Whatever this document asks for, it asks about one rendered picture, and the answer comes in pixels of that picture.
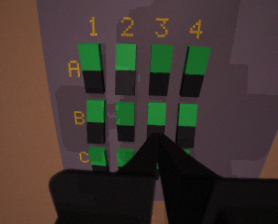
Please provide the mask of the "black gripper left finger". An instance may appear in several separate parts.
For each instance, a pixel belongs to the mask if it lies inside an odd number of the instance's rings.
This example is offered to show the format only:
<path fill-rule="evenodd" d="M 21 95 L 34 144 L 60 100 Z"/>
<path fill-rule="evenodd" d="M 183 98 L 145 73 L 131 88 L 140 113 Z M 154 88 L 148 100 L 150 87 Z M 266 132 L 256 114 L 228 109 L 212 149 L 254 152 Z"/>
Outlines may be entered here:
<path fill-rule="evenodd" d="M 159 152 L 152 133 L 138 152 L 115 172 L 64 169 L 49 181 L 57 215 L 63 210 L 135 216 L 151 224 Z"/>

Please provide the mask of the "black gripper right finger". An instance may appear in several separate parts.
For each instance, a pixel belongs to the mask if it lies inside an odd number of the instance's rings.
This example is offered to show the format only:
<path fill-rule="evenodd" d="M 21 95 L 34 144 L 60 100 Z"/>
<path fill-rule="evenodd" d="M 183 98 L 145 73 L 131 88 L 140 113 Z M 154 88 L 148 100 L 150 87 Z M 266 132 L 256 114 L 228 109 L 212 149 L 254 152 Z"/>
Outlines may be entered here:
<path fill-rule="evenodd" d="M 221 177 L 158 133 L 158 167 L 169 224 L 214 224 L 223 207 L 278 207 L 278 179 Z"/>

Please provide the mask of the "grey switch panel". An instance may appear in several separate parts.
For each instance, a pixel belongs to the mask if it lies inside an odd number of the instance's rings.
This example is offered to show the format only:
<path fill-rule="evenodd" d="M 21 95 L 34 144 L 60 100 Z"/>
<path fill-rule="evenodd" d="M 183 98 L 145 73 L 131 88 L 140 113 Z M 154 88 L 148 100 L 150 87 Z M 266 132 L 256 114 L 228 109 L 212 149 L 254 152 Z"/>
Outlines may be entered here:
<path fill-rule="evenodd" d="M 278 131 L 278 0 L 36 0 L 64 169 L 115 172 L 163 133 L 259 178 Z"/>

